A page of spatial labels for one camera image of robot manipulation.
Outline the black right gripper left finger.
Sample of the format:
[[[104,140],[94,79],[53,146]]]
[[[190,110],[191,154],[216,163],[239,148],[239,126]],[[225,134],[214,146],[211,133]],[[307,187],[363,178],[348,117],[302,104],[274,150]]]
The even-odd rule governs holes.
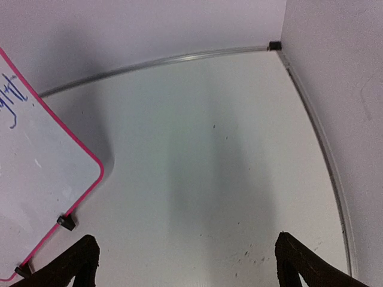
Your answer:
[[[52,262],[13,286],[95,286],[100,247],[94,236],[86,234]]]

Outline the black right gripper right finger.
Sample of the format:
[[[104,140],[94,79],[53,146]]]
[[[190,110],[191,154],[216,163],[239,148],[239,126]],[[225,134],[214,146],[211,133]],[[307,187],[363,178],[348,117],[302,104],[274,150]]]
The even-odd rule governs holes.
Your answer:
[[[276,269],[280,286],[364,286],[334,268],[287,232],[275,243]]]

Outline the pink framed whiteboard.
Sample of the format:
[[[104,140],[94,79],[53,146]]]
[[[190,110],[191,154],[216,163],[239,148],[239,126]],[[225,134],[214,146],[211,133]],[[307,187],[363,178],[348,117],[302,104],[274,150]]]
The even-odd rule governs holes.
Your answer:
[[[1,53],[1,280],[99,184],[104,166]]]

